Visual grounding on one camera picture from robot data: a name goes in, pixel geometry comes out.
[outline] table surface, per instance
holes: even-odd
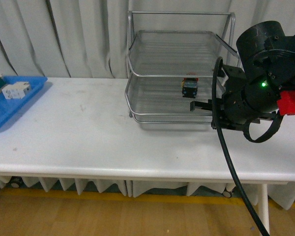
[[[49,78],[0,129],[0,175],[231,181],[209,125],[140,125],[126,79]],[[257,133],[268,122],[254,125]],[[295,181],[295,116],[262,144],[224,130],[243,181]]]

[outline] red part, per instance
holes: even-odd
[[[295,91],[280,92],[281,99],[277,101],[281,115],[295,115]]]

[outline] yellow strip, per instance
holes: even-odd
[[[153,202],[153,203],[190,203],[212,205],[244,205],[241,198],[199,197],[199,196],[168,196],[142,194],[136,198],[125,197],[121,193],[83,192],[78,195],[75,191],[50,190],[46,193],[42,189],[4,188],[0,190],[2,196],[24,196],[41,198],[67,198],[84,200],[124,201],[124,202]],[[269,200],[270,207],[280,208],[273,200]]]

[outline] stacked wire trays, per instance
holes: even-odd
[[[210,31],[148,31],[134,33],[133,14],[225,15],[222,36]],[[237,52],[225,41],[230,24],[229,44],[233,42],[233,13],[129,12],[127,63],[129,80],[125,97],[130,116],[138,123],[211,123],[212,112],[190,111],[191,101],[211,99],[215,61],[239,64]],[[195,98],[183,97],[184,78],[197,78]],[[224,88],[218,82],[218,95]]]

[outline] green led light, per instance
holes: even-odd
[[[262,87],[267,86],[267,82],[266,82],[266,81],[262,82],[261,86],[262,86]]]

